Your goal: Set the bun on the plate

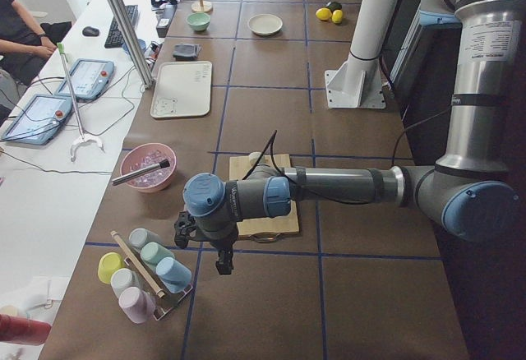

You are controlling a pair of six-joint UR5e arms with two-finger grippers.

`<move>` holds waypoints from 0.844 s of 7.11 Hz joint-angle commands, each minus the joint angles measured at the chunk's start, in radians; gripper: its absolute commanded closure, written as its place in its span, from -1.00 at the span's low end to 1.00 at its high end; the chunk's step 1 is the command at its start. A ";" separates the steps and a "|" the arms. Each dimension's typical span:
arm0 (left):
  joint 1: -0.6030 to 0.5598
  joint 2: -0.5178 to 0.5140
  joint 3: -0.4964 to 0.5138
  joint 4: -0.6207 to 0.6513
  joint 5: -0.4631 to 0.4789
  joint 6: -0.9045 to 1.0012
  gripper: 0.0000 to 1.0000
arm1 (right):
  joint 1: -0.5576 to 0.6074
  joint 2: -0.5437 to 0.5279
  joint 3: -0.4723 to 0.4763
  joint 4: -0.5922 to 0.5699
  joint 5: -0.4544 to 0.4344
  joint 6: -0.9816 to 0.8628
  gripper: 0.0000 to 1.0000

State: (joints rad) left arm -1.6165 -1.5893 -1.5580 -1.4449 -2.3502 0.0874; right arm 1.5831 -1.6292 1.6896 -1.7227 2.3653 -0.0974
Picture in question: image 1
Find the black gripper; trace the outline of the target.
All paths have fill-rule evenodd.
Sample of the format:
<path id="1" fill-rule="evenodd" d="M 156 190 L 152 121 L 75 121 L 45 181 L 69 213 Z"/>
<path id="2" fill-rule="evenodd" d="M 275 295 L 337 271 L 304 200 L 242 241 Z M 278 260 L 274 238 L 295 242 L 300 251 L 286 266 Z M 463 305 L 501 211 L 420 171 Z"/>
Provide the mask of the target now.
<path id="1" fill-rule="evenodd" d="M 231 275 L 233 272 L 233 245 L 237 240 L 238 235 L 231 234 L 225 238 L 210 241 L 210 244 L 218 252 L 215 265 L 220 275 Z"/>

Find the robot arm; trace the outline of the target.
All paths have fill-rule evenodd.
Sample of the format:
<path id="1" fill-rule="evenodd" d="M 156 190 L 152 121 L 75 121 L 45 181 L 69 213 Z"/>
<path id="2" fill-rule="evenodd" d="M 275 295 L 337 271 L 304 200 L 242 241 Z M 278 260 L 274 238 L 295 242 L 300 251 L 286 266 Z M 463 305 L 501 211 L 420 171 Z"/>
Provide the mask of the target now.
<path id="1" fill-rule="evenodd" d="M 421 0 L 420 21 L 462 26 L 443 156 L 432 166 L 388 170 L 280 168 L 257 160 L 243 179 L 229 182 L 200 173 L 183 189 L 186 209 L 174 225 L 176 245 L 210 243 L 218 252 L 217 271 L 228 275 L 238 223 L 285 216 L 302 200 L 410 205 L 472 242 L 510 228 L 519 195 L 505 183 L 500 152 L 525 0 Z"/>

